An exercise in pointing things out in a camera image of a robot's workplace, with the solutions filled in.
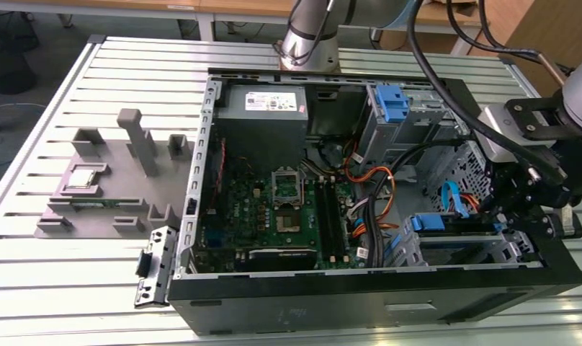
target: gray robot arm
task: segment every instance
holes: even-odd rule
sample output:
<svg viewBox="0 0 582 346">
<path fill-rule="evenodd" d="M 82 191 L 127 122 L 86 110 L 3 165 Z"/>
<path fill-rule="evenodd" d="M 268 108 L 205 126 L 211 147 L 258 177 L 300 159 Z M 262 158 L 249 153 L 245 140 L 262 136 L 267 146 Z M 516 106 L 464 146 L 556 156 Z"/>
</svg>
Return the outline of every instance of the gray robot arm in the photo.
<svg viewBox="0 0 582 346">
<path fill-rule="evenodd" d="M 414 1 L 298 0 L 288 16 L 287 34 L 275 47 L 280 67 L 290 71 L 334 71 L 338 67 L 338 26 L 403 24 Z"/>
</svg>

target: metal bracket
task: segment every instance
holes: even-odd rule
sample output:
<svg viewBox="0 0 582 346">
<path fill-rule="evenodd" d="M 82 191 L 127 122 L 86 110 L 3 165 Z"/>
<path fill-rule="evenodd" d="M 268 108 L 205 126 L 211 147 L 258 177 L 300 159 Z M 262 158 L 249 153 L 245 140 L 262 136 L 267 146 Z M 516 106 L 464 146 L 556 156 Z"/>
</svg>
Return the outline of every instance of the metal bracket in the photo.
<svg viewBox="0 0 582 346">
<path fill-rule="evenodd" d="M 570 121 L 563 121 L 567 117 L 558 117 L 560 124 L 554 125 L 539 121 L 535 116 L 535 112 L 539 112 L 544 119 L 548 115 L 558 115 L 560 104 L 562 96 L 558 94 L 535 99 L 510 99 L 506 102 L 504 108 L 511 114 L 523 138 L 531 141 L 547 141 L 582 137 L 582 130 Z"/>
<path fill-rule="evenodd" d="M 552 212 L 558 215 L 562 221 L 562 231 L 563 236 L 572 236 L 575 233 L 575 228 L 572 227 L 572 207 L 564 205 L 560 209 L 554 209 Z"/>
<path fill-rule="evenodd" d="M 154 229 L 149 243 L 139 255 L 135 274 L 141 277 L 137 284 L 135 309 L 153 306 L 169 306 L 166 286 L 171 276 L 171 259 L 177 241 L 177 230 L 169 226 Z"/>
</svg>

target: floor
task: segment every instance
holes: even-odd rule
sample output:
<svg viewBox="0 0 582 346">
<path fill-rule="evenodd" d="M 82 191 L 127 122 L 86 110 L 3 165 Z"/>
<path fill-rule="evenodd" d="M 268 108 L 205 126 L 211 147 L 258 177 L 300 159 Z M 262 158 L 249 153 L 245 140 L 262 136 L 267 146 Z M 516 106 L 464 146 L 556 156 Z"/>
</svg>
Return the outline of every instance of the floor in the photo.
<svg viewBox="0 0 582 346">
<path fill-rule="evenodd" d="M 181 39 L 178 23 L 171 19 L 143 19 L 125 17 L 74 16 L 70 29 L 63 29 L 54 14 L 33 14 L 33 28 L 39 39 L 39 47 L 25 53 L 30 68 L 37 75 L 37 85 L 29 91 L 13 95 L 0 95 L 0 105 L 33 103 L 46 105 L 63 80 L 65 74 L 93 34 L 107 36 Z M 229 42 L 271 43 L 283 38 L 283 25 L 237 23 L 237 33 L 230 35 L 223 23 L 217 23 L 217 38 Z M 197 23 L 181 23 L 183 36 L 198 40 Z M 340 29 L 339 46 L 371 49 L 367 29 Z M 42 113 L 37 106 L 7 106 L 0 108 L 0 179 L 7 163 L 14 157 L 26 136 Z"/>
</svg>

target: slotted metal table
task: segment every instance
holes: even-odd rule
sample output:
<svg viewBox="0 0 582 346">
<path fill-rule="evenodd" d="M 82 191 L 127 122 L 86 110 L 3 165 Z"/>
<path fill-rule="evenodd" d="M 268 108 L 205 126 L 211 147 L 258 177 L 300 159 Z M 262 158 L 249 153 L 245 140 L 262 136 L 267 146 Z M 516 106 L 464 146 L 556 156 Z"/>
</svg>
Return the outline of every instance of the slotted metal table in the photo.
<svg viewBox="0 0 582 346">
<path fill-rule="evenodd" d="M 428 59 L 440 76 L 464 80 L 480 105 L 535 94 L 498 59 Z M 339 64 L 344 73 L 422 74 L 408 53 L 340 49 Z M 197 337 L 171 308 L 133 309 L 146 241 L 34 239 L 75 130 L 125 138 L 117 112 L 139 108 L 154 139 L 194 138 L 207 67 L 275 69 L 276 56 L 257 44 L 123 37 L 86 44 L 0 183 L 0 344 L 582 345 L 582 286 L 475 323 Z M 582 221 L 582 203 L 576 212 Z M 582 269 L 582 239 L 566 245 Z"/>
</svg>

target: orange wire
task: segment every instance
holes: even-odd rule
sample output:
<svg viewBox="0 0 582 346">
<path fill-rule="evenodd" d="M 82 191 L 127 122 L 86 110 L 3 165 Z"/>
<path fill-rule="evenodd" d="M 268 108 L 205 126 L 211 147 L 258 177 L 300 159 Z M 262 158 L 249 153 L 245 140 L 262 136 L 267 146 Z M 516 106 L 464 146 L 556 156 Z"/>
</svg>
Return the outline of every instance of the orange wire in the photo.
<svg viewBox="0 0 582 346">
<path fill-rule="evenodd" d="M 352 146 L 352 153 L 355 151 L 356 151 L 356 143 Z M 383 217 L 388 214 L 390 207 L 394 204 L 394 192 L 395 192 L 394 175 L 392 175 L 391 171 L 388 170 L 388 168 L 386 168 L 384 166 L 378 166 L 378 167 L 374 167 L 372 169 L 370 169 L 370 171 L 367 171 L 367 173 L 363 176 L 360 176 L 360 177 L 351 176 L 350 172 L 348 172 L 348 161 L 350 161 L 351 155 L 352 154 L 350 154 L 346 157 L 344 162 L 343 162 L 344 175 L 346 175 L 346 178 L 348 178 L 348 180 L 351 182 L 364 182 L 364 181 L 367 181 L 371 178 L 371 176 L 374 175 L 374 173 L 376 173 L 376 172 L 384 172 L 387 174 L 387 176 L 388 176 L 388 180 L 390 180 L 390 197 L 388 197 L 388 201 L 387 201 L 387 204 L 384 205 L 384 209 L 383 209 L 382 213 L 376 216 L 376 221 L 380 221 L 383 219 Z"/>
<path fill-rule="evenodd" d="M 399 228 L 399 226 L 394 223 L 379 223 L 378 227 L 380 229 L 396 229 Z M 358 225 L 358 227 L 355 228 L 355 230 L 351 233 L 351 237 L 356 238 L 358 236 L 360 236 L 363 233 L 366 233 L 366 226 L 363 225 L 363 223 L 360 225 Z"/>
<path fill-rule="evenodd" d="M 467 201 L 467 204 L 470 204 L 470 207 L 472 207 L 474 212 L 478 213 L 476 204 L 474 203 L 472 198 L 470 198 L 466 195 L 460 195 L 460 196 Z"/>
</svg>

